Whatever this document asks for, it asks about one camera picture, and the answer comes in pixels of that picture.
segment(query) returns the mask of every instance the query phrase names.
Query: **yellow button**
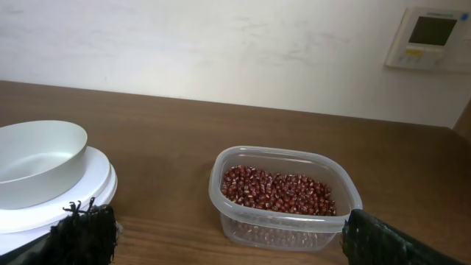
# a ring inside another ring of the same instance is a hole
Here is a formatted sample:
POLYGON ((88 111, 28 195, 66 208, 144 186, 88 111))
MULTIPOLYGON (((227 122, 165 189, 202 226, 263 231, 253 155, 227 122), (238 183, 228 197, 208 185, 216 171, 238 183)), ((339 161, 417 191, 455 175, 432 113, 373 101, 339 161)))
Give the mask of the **yellow button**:
POLYGON ((406 49, 406 55, 409 56, 415 56, 415 57, 421 57, 423 51, 418 51, 418 50, 413 50, 413 49, 406 49))

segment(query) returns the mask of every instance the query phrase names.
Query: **container rim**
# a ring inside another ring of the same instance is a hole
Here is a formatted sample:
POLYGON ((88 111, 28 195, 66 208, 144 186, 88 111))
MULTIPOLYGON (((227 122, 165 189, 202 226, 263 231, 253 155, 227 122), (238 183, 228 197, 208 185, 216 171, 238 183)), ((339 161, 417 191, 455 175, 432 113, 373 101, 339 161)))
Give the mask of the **container rim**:
POLYGON ((266 218, 271 219, 272 221, 284 221, 284 222, 303 222, 307 223, 322 223, 331 227, 329 230, 313 230, 312 228, 296 228, 286 227, 284 225, 276 225, 272 222, 263 223, 263 226, 279 228, 279 229, 289 229, 289 230, 299 230, 306 232, 340 232, 344 226, 346 220, 348 220, 350 213, 343 216, 309 216, 302 214, 294 213, 279 213, 274 211, 260 210, 249 208, 243 205, 238 205, 234 202, 231 202, 226 196, 224 196, 220 189, 220 177, 222 175, 222 162, 228 155, 234 155, 238 153, 250 153, 250 152, 266 152, 269 154, 285 155, 285 156, 296 156, 297 158, 306 158, 309 160, 319 161, 321 160, 326 166, 332 169, 335 173, 341 175, 340 181, 342 181, 347 190, 349 191, 350 198, 353 201, 353 209, 363 209, 363 203, 361 201, 360 195, 356 190, 355 185, 348 173, 335 161, 330 158, 326 158, 323 155, 318 155, 310 152, 301 152, 288 149, 275 149, 268 147, 259 147, 259 146, 234 146, 222 151, 214 163, 213 170, 211 171, 210 182, 209 182, 209 195, 213 205, 225 216, 230 217, 239 222, 250 223, 246 219, 242 218, 241 215, 250 215, 250 216, 266 216, 267 212, 269 216, 266 218))

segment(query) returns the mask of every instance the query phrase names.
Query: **wall-mounted control panel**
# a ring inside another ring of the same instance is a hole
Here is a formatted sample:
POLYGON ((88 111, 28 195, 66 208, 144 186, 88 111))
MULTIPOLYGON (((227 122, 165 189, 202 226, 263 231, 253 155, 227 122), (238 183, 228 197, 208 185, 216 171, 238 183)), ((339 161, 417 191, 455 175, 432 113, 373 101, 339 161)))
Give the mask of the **wall-mounted control panel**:
POLYGON ((419 70, 471 71, 470 12, 411 7, 404 13, 386 65, 419 70))

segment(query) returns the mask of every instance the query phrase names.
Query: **white plate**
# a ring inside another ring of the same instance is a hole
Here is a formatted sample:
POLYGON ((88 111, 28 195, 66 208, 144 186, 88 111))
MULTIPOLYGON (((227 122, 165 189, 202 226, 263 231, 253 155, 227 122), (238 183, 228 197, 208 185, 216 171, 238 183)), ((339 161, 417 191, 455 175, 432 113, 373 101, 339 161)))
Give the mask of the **white plate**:
POLYGON ((79 182, 54 199, 29 208, 0 210, 0 233, 21 232, 51 224, 67 216, 63 207, 69 202, 82 201, 82 207, 91 197, 99 195, 110 179, 110 162, 106 155, 93 147, 87 147, 84 154, 85 173, 79 182))
MULTIPOLYGON (((113 168, 113 166, 111 166, 110 181, 108 182, 103 192, 96 197, 94 205, 109 204, 111 202, 111 199, 114 197, 117 188, 118 178, 116 176, 115 169, 113 168)), ((42 227, 37 227, 35 229, 18 233, 0 234, 0 255, 6 254, 25 244, 30 243, 31 241, 43 235, 46 235, 51 230, 51 226, 57 225, 57 223, 58 221, 49 225, 44 225, 42 227)))

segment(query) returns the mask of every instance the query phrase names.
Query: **white bowl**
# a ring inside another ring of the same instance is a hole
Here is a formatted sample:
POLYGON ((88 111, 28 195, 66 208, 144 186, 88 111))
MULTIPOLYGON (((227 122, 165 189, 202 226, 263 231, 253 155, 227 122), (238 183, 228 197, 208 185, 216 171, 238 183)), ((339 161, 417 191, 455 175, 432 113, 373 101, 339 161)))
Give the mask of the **white bowl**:
POLYGON ((0 209, 53 199, 83 176, 86 131, 66 121, 31 121, 0 128, 0 209))

